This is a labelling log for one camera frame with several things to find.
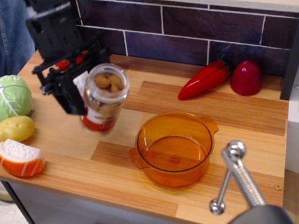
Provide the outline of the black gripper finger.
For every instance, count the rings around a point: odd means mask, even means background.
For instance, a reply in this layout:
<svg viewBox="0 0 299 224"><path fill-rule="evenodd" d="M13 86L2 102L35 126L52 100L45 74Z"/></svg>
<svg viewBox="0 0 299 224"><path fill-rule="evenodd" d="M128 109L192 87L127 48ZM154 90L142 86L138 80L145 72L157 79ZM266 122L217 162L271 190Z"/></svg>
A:
<svg viewBox="0 0 299 224"><path fill-rule="evenodd" d="M86 115L84 100L74 83L81 73L66 71L51 76L52 94L67 114Z"/></svg>
<svg viewBox="0 0 299 224"><path fill-rule="evenodd" d="M95 67L97 65L101 65L104 63L110 63L110 52L109 49L106 47L100 47L97 48L92 53L92 67Z"/></svg>

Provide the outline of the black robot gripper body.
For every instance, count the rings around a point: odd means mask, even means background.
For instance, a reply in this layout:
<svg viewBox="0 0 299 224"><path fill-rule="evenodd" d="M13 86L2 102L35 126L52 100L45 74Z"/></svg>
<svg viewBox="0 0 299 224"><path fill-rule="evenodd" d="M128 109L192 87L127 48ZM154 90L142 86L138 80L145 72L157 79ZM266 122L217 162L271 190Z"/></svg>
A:
<svg viewBox="0 0 299 224"><path fill-rule="evenodd" d="M69 69L76 73L91 70L92 53L100 47L106 47L101 33L84 39L74 22L71 3L36 14L26 21L26 26L43 58L43 63L36 66L36 74L41 82L42 94L52 94L51 76L65 73L55 65L65 58L84 55L81 64Z"/></svg>

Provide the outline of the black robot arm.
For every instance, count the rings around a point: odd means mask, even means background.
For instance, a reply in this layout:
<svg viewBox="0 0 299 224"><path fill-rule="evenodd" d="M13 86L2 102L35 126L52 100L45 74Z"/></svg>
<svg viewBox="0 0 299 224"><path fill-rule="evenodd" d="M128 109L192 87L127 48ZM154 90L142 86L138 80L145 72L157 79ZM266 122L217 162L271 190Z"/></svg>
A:
<svg viewBox="0 0 299 224"><path fill-rule="evenodd" d="M74 79L101 63L110 52L101 33L84 39L75 24L70 0L25 0L35 15L26 26L43 58L32 73L41 82L43 95L53 95L67 114L85 115L84 101Z"/></svg>

